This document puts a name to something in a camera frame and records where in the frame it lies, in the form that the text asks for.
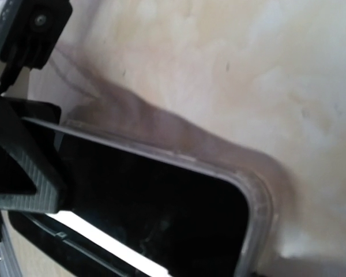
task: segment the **screw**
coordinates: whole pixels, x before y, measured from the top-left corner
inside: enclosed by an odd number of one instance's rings
[[[40,14],[35,18],[35,25],[38,27],[43,26],[47,21],[47,17],[44,14]]]

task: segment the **ribbed black plastic grip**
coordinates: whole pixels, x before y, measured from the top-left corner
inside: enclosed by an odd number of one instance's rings
[[[5,98],[0,98],[0,146],[22,167],[37,189],[32,195],[0,194],[0,209],[58,212],[65,183]]]

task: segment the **small black device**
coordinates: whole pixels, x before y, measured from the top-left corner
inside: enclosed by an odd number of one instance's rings
[[[48,61],[72,14],[68,0],[7,0],[0,15],[0,95],[17,80],[23,67]]]

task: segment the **wooden surface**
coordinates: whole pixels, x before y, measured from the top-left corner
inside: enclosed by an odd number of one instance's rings
[[[254,171],[281,211],[271,251],[346,263],[346,1],[72,4],[31,98],[66,125]]]

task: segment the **white strip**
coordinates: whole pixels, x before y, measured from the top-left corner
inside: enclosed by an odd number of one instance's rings
[[[61,211],[55,215],[47,215],[83,235],[85,238],[104,248],[106,251],[116,255],[116,257],[129,263],[141,272],[151,277],[171,277],[166,268],[128,248],[126,245],[100,231],[98,228],[74,213]]]

